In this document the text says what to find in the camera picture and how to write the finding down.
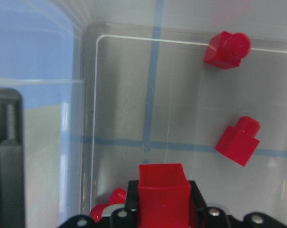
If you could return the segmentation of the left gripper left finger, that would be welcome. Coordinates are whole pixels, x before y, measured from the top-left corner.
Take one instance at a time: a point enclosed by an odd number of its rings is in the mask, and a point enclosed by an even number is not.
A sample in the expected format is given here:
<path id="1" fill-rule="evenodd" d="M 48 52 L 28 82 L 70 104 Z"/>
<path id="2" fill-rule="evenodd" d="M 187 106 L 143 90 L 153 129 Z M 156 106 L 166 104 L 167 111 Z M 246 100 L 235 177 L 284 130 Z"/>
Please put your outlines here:
<path id="1" fill-rule="evenodd" d="M 125 204 L 108 205 L 99 222 L 87 215 L 76 215 L 60 225 L 61 228 L 137 228 L 138 227 L 138 184 L 137 180 L 128 183 Z"/>

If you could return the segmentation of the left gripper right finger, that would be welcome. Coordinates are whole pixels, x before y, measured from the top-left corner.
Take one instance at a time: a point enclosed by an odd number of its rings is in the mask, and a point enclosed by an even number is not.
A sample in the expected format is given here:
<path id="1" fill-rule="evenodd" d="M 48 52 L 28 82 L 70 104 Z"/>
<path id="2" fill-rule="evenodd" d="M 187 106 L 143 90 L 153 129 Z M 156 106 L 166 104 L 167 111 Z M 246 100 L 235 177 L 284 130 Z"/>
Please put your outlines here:
<path id="1" fill-rule="evenodd" d="M 219 207 L 207 206 L 195 181 L 190 180 L 190 227 L 191 228 L 284 228 L 286 225 L 275 218 L 261 213 L 251 212 L 242 220 L 226 214 Z"/>

